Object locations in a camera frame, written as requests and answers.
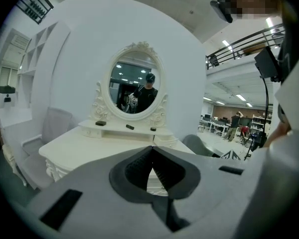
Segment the ornate mirror frame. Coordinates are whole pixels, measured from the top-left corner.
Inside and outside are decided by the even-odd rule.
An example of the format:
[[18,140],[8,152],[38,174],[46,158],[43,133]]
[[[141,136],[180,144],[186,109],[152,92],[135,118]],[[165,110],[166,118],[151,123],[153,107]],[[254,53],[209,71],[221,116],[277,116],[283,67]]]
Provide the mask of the ornate mirror frame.
[[[160,87],[158,90],[157,97],[155,98],[152,105],[145,111],[138,114],[128,114],[118,109],[113,103],[109,84],[112,75],[112,69],[116,65],[117,61],[127,53],[139,51],[146,53],[151,57],[156,65],[160,76]],[[166,85],[165,85],[165,71],[163,68],[163,63],[157,53],[147,42],[139,42],[138,44],[132,43],[126,46],[124,49],[116,53],[109,62],[107,71],[102,82],[97,83],[98,89],[96,90],[97,95],[92,106],[92,111],[90,118],[94,120],[105,120],[109,121],[116,118],[127,121],[144,121],[146,124],[150,124],[156,127],[163,127],[166,123],[166,111],[165,104],[167,99]]]

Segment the white chair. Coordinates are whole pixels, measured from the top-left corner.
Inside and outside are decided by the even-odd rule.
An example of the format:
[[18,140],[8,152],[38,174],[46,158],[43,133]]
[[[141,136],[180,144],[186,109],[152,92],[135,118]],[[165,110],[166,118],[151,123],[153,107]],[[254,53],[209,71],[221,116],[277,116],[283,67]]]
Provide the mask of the white chair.
[[69,129],[72,114],[56,108],[48,108],[43,122],[42,135],[22,143],[23,150],[29,157],[22,163],[26,178],[32,180],[29,184],[40,190],[48,187],[54,180],[46,173],[45,158],[39,154],[39,149]]

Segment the white wall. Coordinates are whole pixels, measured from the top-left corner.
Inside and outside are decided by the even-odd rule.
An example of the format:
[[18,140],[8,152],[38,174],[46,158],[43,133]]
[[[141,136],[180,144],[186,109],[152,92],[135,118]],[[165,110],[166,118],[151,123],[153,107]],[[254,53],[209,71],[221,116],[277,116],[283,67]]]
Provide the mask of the white wall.
[[167,126],[176,137],[196,133],[205,70],[202,44],[164,13],[133,0],[65,0],[42,22],[62,20],[71,29],[52,78],[51,106],[85,120],[97,81],[111,57],[132,42],[147,41],[162,59],[166,73]]
[[214,105],[209,103],[209,102],[205,102],[203,101],[203,107],[201,109],[201,114],[203,116],[205,116],[205,114],[209,114],[209,115],[213,115],[213,111],[214,111]]
[[4,21],[4,30],[0,37],[0,58],[5,54],[2,50],[7,37],[12,29],[17,30],[19,33],[32,37],[39,30],[39,25],[35,23],[30,17],[25,15],[18,7],[13,7]]

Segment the black shirt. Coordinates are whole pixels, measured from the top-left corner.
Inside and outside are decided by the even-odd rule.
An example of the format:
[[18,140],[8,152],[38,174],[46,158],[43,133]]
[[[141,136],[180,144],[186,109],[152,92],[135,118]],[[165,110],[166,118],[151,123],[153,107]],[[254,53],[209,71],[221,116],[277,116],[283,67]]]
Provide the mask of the black shirt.
[[150,105],[154,102],[157,96],[157,90],[155,88],[148,90],[144,88],[144,86],[141,86],[135,90],[133,96],[138,99],[136,113],[141,113],[150,107]]
[[231,117],[231,125],[230,127],[238,127],[240,116],[235,115]]

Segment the black cable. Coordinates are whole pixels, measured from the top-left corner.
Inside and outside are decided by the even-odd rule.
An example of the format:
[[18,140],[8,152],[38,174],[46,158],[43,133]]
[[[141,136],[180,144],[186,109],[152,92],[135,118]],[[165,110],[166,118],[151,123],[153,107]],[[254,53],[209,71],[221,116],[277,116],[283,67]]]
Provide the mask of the black cable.
[[267,121],[267,115],[268,115],[268,107],[269,107],[269,97],[268,97],[267,85],[266,85],[265,79],[264,78],[262,78],[262,79],[263,79],[263,82],[264,82],[265,88],[266,88],[266,111],[265,111],[264,130],[263,130],[263,135],[261,137],[261,147],[264,146],[264,144],[265,144],[265,137],[266,137],[265,127],[266,127],[266,121]]

